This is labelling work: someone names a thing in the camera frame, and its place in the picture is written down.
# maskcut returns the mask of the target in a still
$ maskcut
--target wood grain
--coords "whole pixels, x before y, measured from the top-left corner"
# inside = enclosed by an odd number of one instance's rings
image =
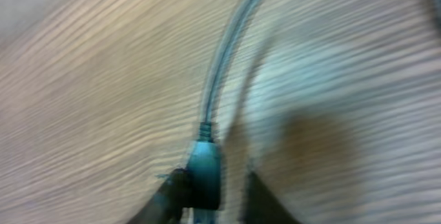
[[[124,223],[185,164],[240,0],[75,0],[0,51],[2,223]],[[247,164],[306,223],[441,223],[429,0],[265,0],[218,111],[222,223]]]

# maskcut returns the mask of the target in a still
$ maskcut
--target wooden surface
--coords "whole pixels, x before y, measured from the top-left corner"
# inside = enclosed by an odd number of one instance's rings
[[[0,51],[1,223],[124,223],[185,164],[240,0],[66,1]],[[252,161],[306,223],[441,223],[429,0],[265,0],[226,80],[222,223]]]

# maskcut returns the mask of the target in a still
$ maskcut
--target wooden table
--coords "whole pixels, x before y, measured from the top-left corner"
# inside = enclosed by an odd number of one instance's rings
[[[71,0],[0,51],[0,222],[124,223],[185,164],[240,0]],[[441,223],[430,0],[265,0],[225,82],[221,223],[247,166],[306,223]]]

